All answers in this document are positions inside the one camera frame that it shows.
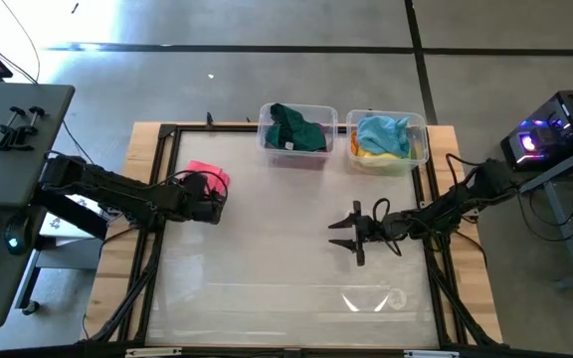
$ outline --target gray floor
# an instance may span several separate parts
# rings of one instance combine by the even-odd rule
[[[402,0],[8,0],[40,47],[63,42],[303,46],[410,46]],[[573,49],[573,1],[414,0],[430,48]],[[0,51],[34,74],[34,55],[0,3]],[[119,170],[138,120],[255,120],[269,101],[423,114],[413,56],[41,51],[42,83],[77,88],[67,121],[96,162]],[[426,59],[440,124],[457,129],[469,160],[499,157],[497,144],[557,90],[573,90],[570,57]],[[13,81],[22,82],[21,77]],[[57,149],[75,152],[60,133]],[[561,196],[569,207],[573,185]],[[551,215],[543,199],[542,215]],[[553,228],[535,225],[548,237]],[[531,237],[517,203],[481,215],[489,277],[504,339],[514,347],[573,353],[573,273],[562,244]],[[73,342],[93,277],[45,271],[34,299],[49,309],[12,312],[0,349]]]

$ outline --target yellow cloth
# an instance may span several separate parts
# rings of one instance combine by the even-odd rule
[[[357,147],[357,154],[358,157],[364,158],[382,158],[382,159],[401,159],[395,154],[391,153],[384,153],[384,154],[373,154],[369,151],[362,149],[361,147]]]

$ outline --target wooden board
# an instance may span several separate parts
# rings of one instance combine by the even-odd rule
[[[154,159],[154,151],[158,138],[160,122],[137,122],[132,130],[131,141],[127,149],[122,175],[143,182],[149,180],[149,175]],[[219,123],[223,125],[254,125],[252,123]],[[429,126],[431,138],[431,155],[435,163],[435,171],[440,192],[443,194],[453,185],[452,174],[446,163],[446,153],[459,155],[459,147],[455,136],[455,129],[451,126]],[[169,153],[163,155],[162,168],[166,168]],[[459,163],[456,163],[458,177],[464,177],[464,171]],[[426,198],[430,198],[428,181],[425,168],[421,168],[423,188]],[[109,236],[124,230],[126,221],[118,220],[112,223],[107,234]],[[476,226],[462,223],[460,231],[478,242]],[[137,232],[133,231],[117,238],[103,248],[101,259],[96,271],[90,303],[86,317],[86,329],[90,335],[100,330],[102,325],[114,313],[123,299],[127,290],[129,272],[136,246]],[[494,310],[492,293],[487,279],[487,272],[483,263],[483,256],[472,243],[461,238],[457,234],[452,235],[451,252],[453,256],[459,293],[462,301],[466,304],[471,314],[483,327],[485,332],[494,340],[501,341],[500,329]],[[146,263],[149,251],[145,253]],[[129,337],[135,333],[140,308],[142,305],[142,293],[135,304],[131,319]],[[454,324],[450,306],[446,303],[447,319],[449,320],[448,332],[455,338]]]

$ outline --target green cloth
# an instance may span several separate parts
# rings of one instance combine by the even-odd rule
[[[267,143],[277,149],[317,151],[326,149],[326,139],[319,125],[304,120],[302,114],[289,107],[276,103],[271,106],[271,119],[274,124],[267,130]]]

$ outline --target purple light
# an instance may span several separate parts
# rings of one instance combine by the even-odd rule
[[[523,144],[523,148],[528,151],[536,150],[536,146],[532,143],[532,137],[529,135],[522,135],[521,136],[521,144]]]
[[[541,154],[541,155],[523,155],[522,157],[520,157],[520,159],[518,159],[518,160],[516,161],[516,164],[522,162],[522,161],[525,160],[525,159],[541,159],[541,158],[544,158],[544,157],[545,157],[545,155],[542,155],[542,154]]]

